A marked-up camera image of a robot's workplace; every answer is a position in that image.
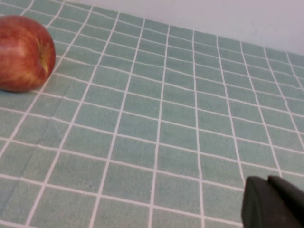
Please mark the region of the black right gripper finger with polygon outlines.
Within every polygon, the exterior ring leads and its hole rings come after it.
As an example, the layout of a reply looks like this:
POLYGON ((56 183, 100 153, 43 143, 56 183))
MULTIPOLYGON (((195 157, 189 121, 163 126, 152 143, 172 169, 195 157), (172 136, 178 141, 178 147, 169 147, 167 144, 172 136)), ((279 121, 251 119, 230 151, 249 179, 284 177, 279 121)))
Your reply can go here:
POLYGON ((302 228, 304 192, 279 176, 249 176, 241 218, 245 228, 302 228))

